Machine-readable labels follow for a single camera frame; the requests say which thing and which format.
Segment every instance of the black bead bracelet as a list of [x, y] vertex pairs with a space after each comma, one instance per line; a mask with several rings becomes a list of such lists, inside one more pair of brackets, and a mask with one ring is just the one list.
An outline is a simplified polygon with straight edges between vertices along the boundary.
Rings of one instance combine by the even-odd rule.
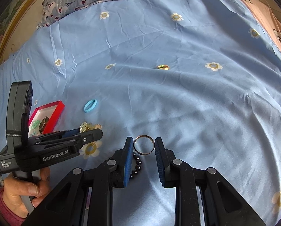
[[130, 179], [134, 178], [134, 176], [136, 176], [138, 174], [138, 172], [141, 170], [141, 164], [142, 164], [141, 158], [134, 152], [133, 152], [133, 158], [136, 161], [136, 166], [135, 166], [135, 169], [132, 170], [132, 172], [130, 174]]

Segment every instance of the silver ring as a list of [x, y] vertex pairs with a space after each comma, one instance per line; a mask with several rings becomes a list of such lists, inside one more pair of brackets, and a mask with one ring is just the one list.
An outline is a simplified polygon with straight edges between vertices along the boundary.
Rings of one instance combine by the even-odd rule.
[[[149, 152], [149, 153], [141, 153], [139, 152], [136, 147], [135, 147], [135, 143], [136, 143], [136, 140], [138, 140], [139, 138], [147, 138], [147, 139], [150, 139], [151, 142], [153, 143], [153, 149]], [[138, 153], [139, 155], [149, 155], [153, 152], [154, 148], [155, 148], [155, 143], [154, 143], [154, 140], [152, 137], [148, 136], [148, 135], [139, 135], [133, 142], [133, 148], [135, 150], [136, 153]]]

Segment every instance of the person's hand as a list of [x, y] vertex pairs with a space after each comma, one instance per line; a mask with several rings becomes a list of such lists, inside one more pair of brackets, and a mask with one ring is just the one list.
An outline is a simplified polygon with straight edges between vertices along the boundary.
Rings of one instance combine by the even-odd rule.
[[37, 207], [50, 192], [49, 167], [40, 170], [41, 180], [36, 184], [14, 178], [12, 174], [4, 179], [2, 199], [5, 205], [17, 216], [26, 218], [28, 211], [20, 195], [36, 196], [31, 202]]

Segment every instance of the jewelry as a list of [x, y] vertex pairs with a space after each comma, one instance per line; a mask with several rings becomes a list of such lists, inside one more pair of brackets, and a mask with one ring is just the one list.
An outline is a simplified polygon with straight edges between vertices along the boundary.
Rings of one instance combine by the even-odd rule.
[[39, 124], [39, 132], [42, 134], [45, 127], [46, 127], [46, 124], [48, 123], [49, 121], [49, 118], [47, 116], [45, 116], [45, 118], [41, 121], [41, 123]]
[[89, 130], [91, 130], [91, 124], [90, 123], [87, 123], [85, 121], [80, 125], [80, 128], [79, 128], [80, 133], [87, 132]]
[[31, 128], [32, 128], [32, 129], [36, 129], [36, 127], [37, 127], [39, 124], [40, 124], [40, 121], [39, 121], [39, 120], [32, 121]]
[[164, 69], [164, 70], [170, 69], [170, 67], [169, 67], [168, 65], [166, 65], [166, 64], [161, 64], [161, 65], [159, 65], [157, 68], [158, 68], [158, 69]]
[[[135, 143], [136, 143], [136, 140], [138, 140], [139, 138], [147, 138], [147, 139], [150, 139], [150, 140], [151, 140], [151, 142], [153, 143], [153, 148], [152, 148], [152, 150], [151, 150], [149, 153], [141, 153], [141, 152], [139, 152], [139, 151], [136, 149]], [[154, 143], [154, 140], [153, 140], [152, 137], [150, 137], [150, 136], [148, 136], [148, 135], [139, 135], [139, 136], [134, 140], [134, 142], [133, 142], [133, 148], [134, 148], [135, 152], [138, 153], [139, 155], [149, 155], [149, 154], [151, 154], [151, 153], [153, 152], [153, 150], [154, 150], [154, 148], [155, 148], [155, 143]]]

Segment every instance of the bed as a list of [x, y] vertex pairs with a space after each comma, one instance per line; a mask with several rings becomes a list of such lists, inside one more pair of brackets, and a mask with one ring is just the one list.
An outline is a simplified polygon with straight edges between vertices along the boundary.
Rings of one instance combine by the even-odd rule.
[[[32, 111], [65, 104], [55, 130], [87, 121], [104, 133], [96, 152], [51, 166], [52, 186], [147, 134], [192, 167], [215, 167], [267, 225], [281, 219], [281, 47], [243, 0], [110, 1], [38, 29], [0, 66], [0, 150], [10, 85], [25, 80]], [[114, 225], [173, 225], [175, 191], [153, 154], [142, 160], [115, 192]]]

